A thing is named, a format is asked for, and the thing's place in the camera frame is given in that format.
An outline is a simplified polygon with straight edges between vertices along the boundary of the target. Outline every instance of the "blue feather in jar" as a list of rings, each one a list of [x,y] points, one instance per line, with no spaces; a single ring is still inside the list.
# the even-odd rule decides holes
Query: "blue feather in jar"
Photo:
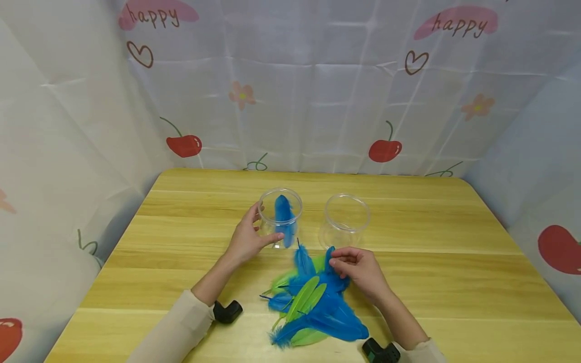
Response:
[[[289,200],[284,195],[279,195],[274,202],[274,219],[277,223],[291,220],[295,217],[292,213],[292,206]],[[295,239],[296,221],[288,225],[277,225],[275,227],[276,233],[284,233],[285,239],[283,241],[285,248],[289,248]]]

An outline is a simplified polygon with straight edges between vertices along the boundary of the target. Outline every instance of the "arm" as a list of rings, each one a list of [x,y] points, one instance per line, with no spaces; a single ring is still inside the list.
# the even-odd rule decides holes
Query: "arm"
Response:
[[[401,362],[440,363],[444,356],[389,287],[373,252],[354,247],[333,251],[329,264],[342,278],[349,276],[375,305],[401,352]]]
[[[232,274],[282,233],[261,237],[253,223],[260,217],[258,203],[242,217],[226,252],[191,290],[182,292],[171,310],[131,353],[129,363],[179,363],[204,338],[214,321],[214,302]]]
[[[236,226],[226,252],[214,267],[192,287],[192,293],[206,305],[214,305],[214,301],[218,299],[230,276],[242,264],[256,256],[262,248],[284,238],[282,233],[265,237],[258,235],[259,227],[253,225],[260,219],[258,208],[258,203],[250,207]]]

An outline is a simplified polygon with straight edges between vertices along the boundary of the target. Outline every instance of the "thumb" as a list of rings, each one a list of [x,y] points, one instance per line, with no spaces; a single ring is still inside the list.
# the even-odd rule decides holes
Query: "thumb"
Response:
[[[354,265],[350,265],[347,262],[343,262],[338,258],[332,258],[329,260],[329,265],[335,269],[335,271],[339,275],[347,275],[349,277],[353,277],[353,273],[356,271],[357,267]]]
[[[271,243],[275,243],[282,240],[284,237],[285,237],[284,233],[273,233],[271,235],[261,237],[260,241],[262,243],[262,246],[265,247],[270,245]]]

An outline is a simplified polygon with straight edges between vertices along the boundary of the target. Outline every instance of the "pink flower print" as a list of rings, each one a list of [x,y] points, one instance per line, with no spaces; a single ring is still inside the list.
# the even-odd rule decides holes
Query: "pink flower print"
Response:
[[[254,99],[254,91],[252,87],[249,85],[245,85],[244,87],[240,87],[240,82],[234,81],[232,82],[232,89],[234,92],[230,92],[228,97],[230,97],[230,101],[238,102],[238,108],[240,111],[244,109],[244,104],[248,103],[249,105],[255,105],[256,100]]]
[[[466,112],[466,119],[469,121],[476,116],[486,116],[490,112],[490,108],[494,106],[494,98],[484,98],[483,94],[478,94],[472,103],[462,106],[462,112]]]
[[[8,213],[16,214],[16,209],[14,209],[14,207],[4,199],[6,199],[6,193],[0,189],[0,209],[4,209]]]

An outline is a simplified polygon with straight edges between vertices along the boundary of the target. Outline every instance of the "red cherry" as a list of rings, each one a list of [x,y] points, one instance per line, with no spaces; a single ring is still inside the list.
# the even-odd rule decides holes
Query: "red cherry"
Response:
[[[581,244],[560,225],[550,225],[541,232],[539,253],[554,269],[581,275]]]
[[[376,163],[387,163],[401,152],[401,142],[377,140],[369,148],[369,158]]]
[[[194,135],[181,136],[179,138],[167,138],[167,146],[181,157],[196,156],[202,150],[202,140]]]
[[[14,318],[0,319],[0,363],[14,353],[22,340],[22,322]]]

